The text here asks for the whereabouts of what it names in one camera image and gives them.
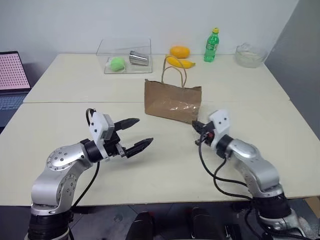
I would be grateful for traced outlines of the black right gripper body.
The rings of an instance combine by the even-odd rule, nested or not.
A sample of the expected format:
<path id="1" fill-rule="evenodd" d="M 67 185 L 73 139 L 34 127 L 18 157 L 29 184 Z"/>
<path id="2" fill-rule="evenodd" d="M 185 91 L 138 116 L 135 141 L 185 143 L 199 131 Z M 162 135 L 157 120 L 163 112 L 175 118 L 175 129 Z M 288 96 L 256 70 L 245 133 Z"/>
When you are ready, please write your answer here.
<path id="1" fill-rule="evenodd" d="M 199 123 L 199 129 L 200 129 L 200 142 L 205 143 L 206 145 L 210 146 L 214 140 L 215 137 L 215 125 L 212 121 L 208 123 Z"/>

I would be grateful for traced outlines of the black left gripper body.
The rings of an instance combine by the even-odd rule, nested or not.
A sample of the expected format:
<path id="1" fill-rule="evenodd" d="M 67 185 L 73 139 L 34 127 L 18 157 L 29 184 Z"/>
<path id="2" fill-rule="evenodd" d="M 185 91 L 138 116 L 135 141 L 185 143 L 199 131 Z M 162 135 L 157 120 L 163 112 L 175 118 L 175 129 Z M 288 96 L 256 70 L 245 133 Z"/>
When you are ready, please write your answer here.
<path id="1" fill-rule="evenodd" d="M 126 150 L 120 144 L 120 137 L 116 131 L 109 129 L 103 132 L 103 159 L 109 159 L 115 156 L 126 156 Z"/>

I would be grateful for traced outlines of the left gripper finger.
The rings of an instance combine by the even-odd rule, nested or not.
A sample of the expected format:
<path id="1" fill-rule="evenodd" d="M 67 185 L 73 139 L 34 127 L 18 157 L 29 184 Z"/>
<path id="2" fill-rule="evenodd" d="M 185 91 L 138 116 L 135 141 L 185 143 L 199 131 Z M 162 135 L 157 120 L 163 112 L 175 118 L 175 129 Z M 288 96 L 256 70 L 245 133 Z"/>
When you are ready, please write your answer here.
<path id="1" fill-rule="evenodd" d="M 142 152 L 145 148 L 147 148 L 152 143 L 153 140 L 154 138 L 151 137 L 135 143 L 132 147 L 125 150 L 125 156 L 127 158 L 131 158 L 137 155 L 138 153 Z"/>
<path id="2" fill-rule="evenodd" d="M 114 131 L 119 131 L 119 130 L 125 130 L 128 129 L 130 127 L 132 127 L 133 125 L 135 125 L 136 123 L 138 123 L 140 121 L 139 118 L 127 118 L 118 122 L 114 123 Z"/>

